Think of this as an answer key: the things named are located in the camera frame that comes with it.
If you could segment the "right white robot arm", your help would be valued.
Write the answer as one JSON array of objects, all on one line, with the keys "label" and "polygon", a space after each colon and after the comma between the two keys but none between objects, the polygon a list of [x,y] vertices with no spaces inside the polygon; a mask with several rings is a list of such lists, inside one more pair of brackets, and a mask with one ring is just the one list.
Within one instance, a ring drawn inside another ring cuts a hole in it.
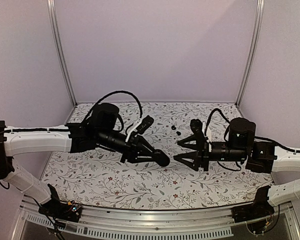
[{"label": "right white robot arm", "polygon": [[[208,171],[209,163],[243,162],[254,173],[300,172],[300,149],[289,148],[265,137],[257,137],[256,124],[237,117],[229,122],[224,141],[212,142],[208,126],[199,119],[190,122],[192,135],[178,141],[178,146],[190,149],[173,158],[194,171]],[[252,218],[259,218],[268,208],[300,199],[300,178],[281,185],[260,187],[248,205]]]}]

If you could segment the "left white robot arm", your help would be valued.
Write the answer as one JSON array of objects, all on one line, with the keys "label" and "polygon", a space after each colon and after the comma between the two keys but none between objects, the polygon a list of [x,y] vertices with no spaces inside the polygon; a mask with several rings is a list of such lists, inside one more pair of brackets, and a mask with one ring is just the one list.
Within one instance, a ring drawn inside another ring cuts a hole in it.
[{"label": "left white robot arm", "polygon": [[122,134],[116,122],[122,122],[119,108],[111,103],[96,103],[79,123],[56,127],[16,128],[0,120],[0,181],[15,186],[32,197],[53,217],[68,211],[73,202],[60,201],[56,189],[41,183],[13,161],[15,155],[37,152],[83,153],[101,148],[121,154],[120,162],[170,164],[170,158],[155,149],[142,136],[153,124],[149,115],[137,120],[131,131]]}]

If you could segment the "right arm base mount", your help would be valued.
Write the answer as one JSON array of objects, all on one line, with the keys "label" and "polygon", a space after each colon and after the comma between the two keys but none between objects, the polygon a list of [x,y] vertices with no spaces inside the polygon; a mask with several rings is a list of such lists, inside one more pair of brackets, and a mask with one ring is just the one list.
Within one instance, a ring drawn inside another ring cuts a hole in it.
[{"label": "right arm base mount", "polygon": [[255,236],[264,235],[276,227],[280,219],[281,208],[270,205],[268,193],[271,186],[263,186],[256,191],[252,203],[231,208],[231,216],[235,223],[246,222],[247,230]]}]

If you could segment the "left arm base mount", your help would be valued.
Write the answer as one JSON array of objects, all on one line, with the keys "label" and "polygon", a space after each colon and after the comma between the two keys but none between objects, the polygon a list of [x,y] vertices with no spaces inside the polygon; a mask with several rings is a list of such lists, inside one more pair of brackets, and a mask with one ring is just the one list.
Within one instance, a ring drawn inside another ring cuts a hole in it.
[{"label": "left arm base mount", "polygon": [[38,212],[48,217],[78,223],[82,215],[82,204],[74,200],[62,202],[56,189],[48,184],[51,199],[40,204]]}]

